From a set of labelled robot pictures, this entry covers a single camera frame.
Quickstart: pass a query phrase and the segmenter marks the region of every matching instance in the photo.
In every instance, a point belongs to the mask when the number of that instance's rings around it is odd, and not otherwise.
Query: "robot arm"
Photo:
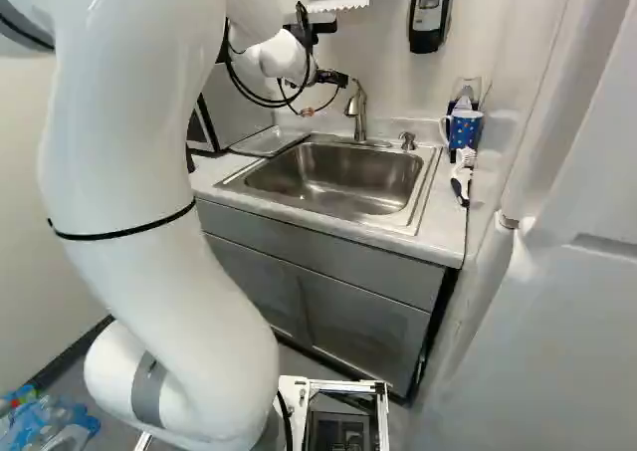
[[[226,0],[8,1],[55,40],[39,161],[52,227],[117,318],[87,357],[89,391],[185,449],[251,449],[272,412],[277,344],[210,252],[183,157]],[[228,14],[232,41],[256,45],[247,67],[305,73],[277,0],[229,0]]]

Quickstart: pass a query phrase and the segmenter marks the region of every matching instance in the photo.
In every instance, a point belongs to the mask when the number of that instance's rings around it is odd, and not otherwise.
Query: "faucet handle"
[[[414,140],[416,140],[416,134],[414,134],[413,132],[404,130],[400,133],[398,138],[403,139],[403,143],[400,146],[402,150],[414,150],[416,148],[416,144],[414,144]]]

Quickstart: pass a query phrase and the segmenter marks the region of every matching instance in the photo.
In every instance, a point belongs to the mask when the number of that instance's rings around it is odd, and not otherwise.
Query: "gray cabinet door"
[[[206,234],[228,275],[279,332],[310,345],[301,292],[290,265]]]
[[[298,275],[314,346],[404,396],[429,314],[305,269]]]

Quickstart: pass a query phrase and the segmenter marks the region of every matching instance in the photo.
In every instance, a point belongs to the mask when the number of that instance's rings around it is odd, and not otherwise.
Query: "soap dispenser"
[[[412,53],[438,51],[445,42],[451,20],[452,0],[411,0],[409,48]]]

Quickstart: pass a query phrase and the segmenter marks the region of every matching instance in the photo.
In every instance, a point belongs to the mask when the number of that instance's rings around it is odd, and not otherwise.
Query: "sink basin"
[[[413,219],[420,219],[424,210],[435,169],[431,165],[438,156],[437,147],[405,152],[310,139],[272,159],[251,164],[217,185],[413,235],[419,223]]]
[[[310,142],[267,162],[245,183],[334,213],[387,215],[405,208],[423,163],[416,155]]]

